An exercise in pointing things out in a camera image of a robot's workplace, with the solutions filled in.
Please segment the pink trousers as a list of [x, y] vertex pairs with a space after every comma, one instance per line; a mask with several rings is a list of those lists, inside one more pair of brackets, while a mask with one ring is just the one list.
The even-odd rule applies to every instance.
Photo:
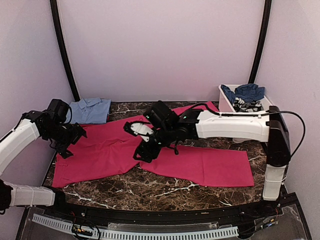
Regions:
[[72, 156], [57, 155], [52, 186], [121, 175], [134, 166], [165, 177], [189, 180], [207, 187], [252, 187], [254, 178], [245, 151], [195, 146], [173, 148], [149, 146], [140, 136], [125, 132], [126, 122], [143, 121], [142, 115], [83, 125], [87, 136], [68, 150]]

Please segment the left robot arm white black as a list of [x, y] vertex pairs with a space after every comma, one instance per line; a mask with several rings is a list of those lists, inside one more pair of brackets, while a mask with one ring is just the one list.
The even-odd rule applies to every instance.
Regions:
[[[75, 145], [81, 138], [87, 136], [86, 131], [78, 124], [71, 122], [71, 107], [61, 99], [52, 99], [47, 109], [31, 110], [22, 114], [16, 126], [0, 140], [0, 173], [15, 160], [26, 158], [21, 170], [23, 175], [34, 174], [37, 170], [36, 161], [43, 160], [46, 150], [40, 153], [43, 144], [49, 142], [52, 148], [63, 159], [73, 156], [69, 147]], [[5, 180], [0, 181], [0, 212], [15, 206], [46, 206], [60, 218], [67, 218], [71, 213], [70, 206], [52, 187], [14, 184]]]

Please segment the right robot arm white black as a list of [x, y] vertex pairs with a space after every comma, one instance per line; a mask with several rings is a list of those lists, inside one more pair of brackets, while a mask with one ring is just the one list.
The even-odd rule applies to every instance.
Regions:
[[240, 138], [266, 144], [266, 172], [263, 200], [255, 205], [255, 213], [266, 217], [275, 208], [291, 158], [289, 130], [283, 118], [286, 111], [271, 105], [256, 112], [219, 112], [206, 103], [197, 103], [180, 114], [159, 100], [143, 114], [146, 121], [126, 122], [124, 130], [140, 136], [142, 141], [133, 158], [146, 163], [155, 160], [162, 148], [185, 140], [207, 138]]

